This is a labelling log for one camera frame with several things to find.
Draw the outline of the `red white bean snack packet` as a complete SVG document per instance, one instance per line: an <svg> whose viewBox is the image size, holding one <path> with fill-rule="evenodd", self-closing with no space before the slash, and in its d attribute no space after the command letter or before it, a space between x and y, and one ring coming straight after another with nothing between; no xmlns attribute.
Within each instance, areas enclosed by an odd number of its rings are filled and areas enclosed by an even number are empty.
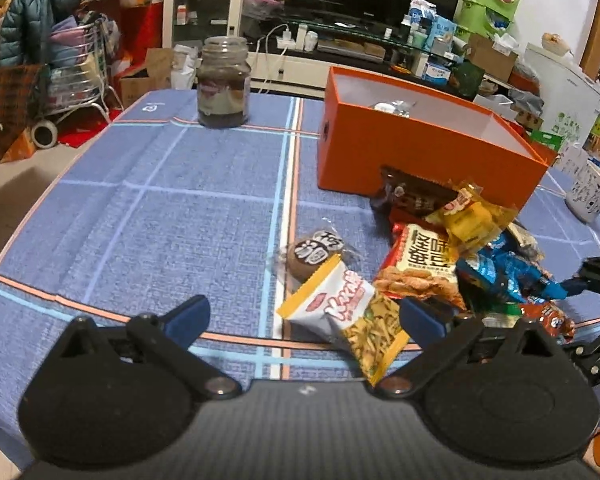
<svg viewBox="0 0 600 480"><path fill-rule="evenodd" d="M393 299L436 298L465 310L448 237L417 223L396 223L392 235L393 245L373 281L375 288Z"/></svg>

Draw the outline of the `blue snack packet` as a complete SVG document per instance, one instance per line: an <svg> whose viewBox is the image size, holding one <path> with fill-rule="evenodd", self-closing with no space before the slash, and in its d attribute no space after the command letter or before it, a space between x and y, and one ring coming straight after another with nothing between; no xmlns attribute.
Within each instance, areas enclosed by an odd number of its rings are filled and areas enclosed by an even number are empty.
<svg viewBox="0 0 600 480"><path fill-rule="evenodd" d="M562 284L521 252L509 231L501 232L475 254L458 259L456 273L464 281L510 304L542 304L568 296Z"/></svg>

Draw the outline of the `white yellow noodle snack packet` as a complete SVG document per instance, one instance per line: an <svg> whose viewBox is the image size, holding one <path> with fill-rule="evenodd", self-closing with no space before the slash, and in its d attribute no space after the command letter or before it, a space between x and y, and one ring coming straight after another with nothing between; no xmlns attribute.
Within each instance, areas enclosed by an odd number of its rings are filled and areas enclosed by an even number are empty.
<svg viewBox="0 0 600 480"><path fill-rule="evenodd" d="M350 351L377 385L408 343L399 305L334 255L277 310L291 324Z"/></svg>

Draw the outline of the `yellow cake packet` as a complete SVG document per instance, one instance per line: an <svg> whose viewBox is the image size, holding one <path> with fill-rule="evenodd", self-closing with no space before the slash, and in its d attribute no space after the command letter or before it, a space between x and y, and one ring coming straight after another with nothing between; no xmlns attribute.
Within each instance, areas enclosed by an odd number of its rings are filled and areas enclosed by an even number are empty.
<svg viewBox="0 0 600 480"><path fill-rule="evenodd" d="M445 230L446 253L452 260L474 254L498 238L517 217L516 207L504 207L486 200L482 188L463 181L454 200L438 208L425 221Z"/></svg>

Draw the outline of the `dark brown chocolate snack packet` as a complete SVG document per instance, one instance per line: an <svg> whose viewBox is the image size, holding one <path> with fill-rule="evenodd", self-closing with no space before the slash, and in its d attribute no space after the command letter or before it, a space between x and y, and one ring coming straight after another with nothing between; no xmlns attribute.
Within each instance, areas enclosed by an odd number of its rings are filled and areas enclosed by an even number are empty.
<svg viewBox="0 0 600 480"><path fill-rule="evenodd" d="M457 192L436 182L382 166L382 187L370 199L374 211L388 214L393 209L424 218L456 199Z"/></svg>

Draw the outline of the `round cookie clear wrapper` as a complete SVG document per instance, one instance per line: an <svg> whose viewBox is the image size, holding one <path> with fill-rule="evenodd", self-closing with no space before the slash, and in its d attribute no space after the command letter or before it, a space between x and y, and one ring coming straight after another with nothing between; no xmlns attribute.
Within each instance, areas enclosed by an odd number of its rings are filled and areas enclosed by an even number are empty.
<svg viewBox="0 0 600 480"><path fill-rule="evenodd" d="M316 230L295 240L283 252L287 273L303 283L333 255L348 249L346 242L332 230Z"/></svg>

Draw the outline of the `orange red snack packet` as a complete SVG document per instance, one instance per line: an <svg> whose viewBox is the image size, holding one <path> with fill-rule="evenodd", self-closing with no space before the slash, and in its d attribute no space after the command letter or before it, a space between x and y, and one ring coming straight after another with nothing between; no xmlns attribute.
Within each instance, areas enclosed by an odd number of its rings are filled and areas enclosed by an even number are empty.
<svg viewBox="0 0 600 480"><path fill-rule="evenodd" d="M572 341L576 336L576 323L554 301L521 304L519 307L524 318L540 323L550 336L562 337L565 341Z"/></svg>

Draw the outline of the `white cat pattern mug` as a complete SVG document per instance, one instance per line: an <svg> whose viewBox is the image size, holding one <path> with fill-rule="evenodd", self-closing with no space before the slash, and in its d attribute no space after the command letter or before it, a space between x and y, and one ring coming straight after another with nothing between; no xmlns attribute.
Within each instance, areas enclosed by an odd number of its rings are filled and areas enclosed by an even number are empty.
<svg viewBox="0 0 600 480"><path fill-rule="evenodd" d="M600 166L588 160L566 194L566 205L583 223L600 214Z"/></svg>

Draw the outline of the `blue plaid tablecloth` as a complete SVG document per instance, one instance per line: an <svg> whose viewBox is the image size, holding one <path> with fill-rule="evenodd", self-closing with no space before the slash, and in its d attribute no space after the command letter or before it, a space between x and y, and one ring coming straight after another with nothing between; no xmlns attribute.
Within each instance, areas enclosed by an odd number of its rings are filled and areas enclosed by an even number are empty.
<svg viewBox="0 0 600 480"><path fill-rule="evenodd" d="M239 379L343 379L339 352L279 348L284 299L270 260L291 237L333 226L372 278L390 248L366 198L322 191L322 104L254 96L245 125L204 128L193 93L158 91L112 124L54 183L0 255L0 454L31 455L20 396L67 323L162 313L203 294L194 350Z"/></svg>

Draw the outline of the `white small refrigerator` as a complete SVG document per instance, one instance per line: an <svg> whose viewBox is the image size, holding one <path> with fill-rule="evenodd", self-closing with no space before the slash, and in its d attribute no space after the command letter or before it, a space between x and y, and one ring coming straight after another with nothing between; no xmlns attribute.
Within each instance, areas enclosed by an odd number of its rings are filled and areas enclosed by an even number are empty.
<svg viewBox="0 0 600 480"><path fill-rule="evenodd" d="M600 88L579 66L531 42L522 59L538 74L542 131L583 148L600 116Z"/></svg>

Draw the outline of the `orange cardboard box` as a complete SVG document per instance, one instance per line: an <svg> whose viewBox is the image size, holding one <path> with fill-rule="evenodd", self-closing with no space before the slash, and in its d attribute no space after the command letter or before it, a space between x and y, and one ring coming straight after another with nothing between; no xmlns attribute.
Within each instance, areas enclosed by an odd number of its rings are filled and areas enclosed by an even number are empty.
<svg viewBox="0 0 600 480"><path fill-rule="evenodd" d="M441 185L471 180L489 202L516 209L548 169L492 110L421 84L332 67L318 130L318 187L373 196L383 166Z"/></svg>

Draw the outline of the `roll of tape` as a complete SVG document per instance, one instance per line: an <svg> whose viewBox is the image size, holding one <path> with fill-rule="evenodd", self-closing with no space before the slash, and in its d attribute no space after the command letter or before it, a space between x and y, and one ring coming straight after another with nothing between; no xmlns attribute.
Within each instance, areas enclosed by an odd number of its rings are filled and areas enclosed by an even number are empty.
<svg viewBox="0 0 600 480"><path fill-rule="evenodd" d="M48 119L39 120L30 130L31 140L38 150L53 148L58 142L58 129Z"/></svg>

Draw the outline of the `brown cardboard box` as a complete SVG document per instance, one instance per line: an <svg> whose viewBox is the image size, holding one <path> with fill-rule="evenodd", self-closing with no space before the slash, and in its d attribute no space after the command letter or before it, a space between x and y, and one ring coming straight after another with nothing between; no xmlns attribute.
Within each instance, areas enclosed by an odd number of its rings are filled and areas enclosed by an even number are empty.
<svg viewBox="0 0 600 480"><path fill-rule="evenodd" d="M465 58L493 78L507 82L513 71L518 54L504 53L492 39L471 34L465 48Z"/></svg>

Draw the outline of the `open cardboard box on floor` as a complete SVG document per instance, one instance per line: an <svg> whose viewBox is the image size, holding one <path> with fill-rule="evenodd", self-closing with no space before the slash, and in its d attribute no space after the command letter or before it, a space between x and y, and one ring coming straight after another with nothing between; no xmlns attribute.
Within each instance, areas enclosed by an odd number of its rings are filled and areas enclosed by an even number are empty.
<svg viewBox="0 0 600 480"><path fill-rule="evenodd" d="M128 108L146 93L171 87L173 51L151 48L144 62L134 65L119 74L114 80L124 108Z"/></svg>

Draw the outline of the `glass jar with dark contents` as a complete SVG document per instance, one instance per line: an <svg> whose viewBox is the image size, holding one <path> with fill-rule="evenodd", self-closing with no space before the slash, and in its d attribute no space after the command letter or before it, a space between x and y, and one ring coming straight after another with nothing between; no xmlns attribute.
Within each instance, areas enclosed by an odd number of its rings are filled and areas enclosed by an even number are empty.
<svg viewBox="0 0 600 480"><path fill-rule="evenodd" d="M204 42L197 70L198 120L208 128L239 127L249 116L251 67L244 37Z"/></svg>

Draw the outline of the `green stacked storage bins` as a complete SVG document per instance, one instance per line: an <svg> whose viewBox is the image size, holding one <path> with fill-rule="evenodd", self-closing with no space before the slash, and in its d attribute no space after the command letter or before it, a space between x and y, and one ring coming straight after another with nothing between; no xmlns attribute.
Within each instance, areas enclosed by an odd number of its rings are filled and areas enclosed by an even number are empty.
<svg viewBox="0 0 600 480"><path fill-rule="evenodd" d="M460 0L454 21L467 36L503 35L512 27L521 0Z"/></svg>

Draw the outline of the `plaid brown chair cover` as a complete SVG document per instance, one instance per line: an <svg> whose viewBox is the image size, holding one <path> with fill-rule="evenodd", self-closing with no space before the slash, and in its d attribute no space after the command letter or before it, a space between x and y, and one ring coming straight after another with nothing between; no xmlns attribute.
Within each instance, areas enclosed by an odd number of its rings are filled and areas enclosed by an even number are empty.
<svg viewBox="0 0 600 480"><path fill-rule="evenodd" d="M43 65L0 67L0 161L38 117Z"/></svg>

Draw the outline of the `white tv console cabinet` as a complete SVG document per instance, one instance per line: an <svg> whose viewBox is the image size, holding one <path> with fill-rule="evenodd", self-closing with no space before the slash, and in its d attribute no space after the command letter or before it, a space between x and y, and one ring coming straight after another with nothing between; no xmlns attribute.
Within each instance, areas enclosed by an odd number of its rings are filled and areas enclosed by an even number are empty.
<svg viewBox="0 0 600 480"><path fill-rule="evenodd" d="M253 87L261 92L318 98L333 67L349 67L423 84L472 100L484 71L453 55L397 41L362 38L317 23L280 23L248 40Z"/></svg>

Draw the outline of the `white glass door cabinet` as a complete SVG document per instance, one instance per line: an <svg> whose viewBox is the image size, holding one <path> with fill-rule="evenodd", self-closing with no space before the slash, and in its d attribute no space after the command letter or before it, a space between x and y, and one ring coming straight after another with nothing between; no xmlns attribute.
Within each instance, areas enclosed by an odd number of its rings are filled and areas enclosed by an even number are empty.
<svg viewBox="0 0 600 480"><path fill-rule="evenodd" d="M201 48L209 37L239 36L244 0L163 0L162 46Z"/></svg>

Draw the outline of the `teal puffer jacket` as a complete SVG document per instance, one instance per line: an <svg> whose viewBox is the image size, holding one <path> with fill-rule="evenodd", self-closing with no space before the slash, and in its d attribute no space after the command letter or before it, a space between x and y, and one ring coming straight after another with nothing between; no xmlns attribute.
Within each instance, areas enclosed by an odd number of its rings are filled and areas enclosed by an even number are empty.
<svg viewBox="0 0 600 480"><path fill-rule="evenodd" d="M53 27L82 0L12 0L0 35L0 67L46 64Z"/></svg>

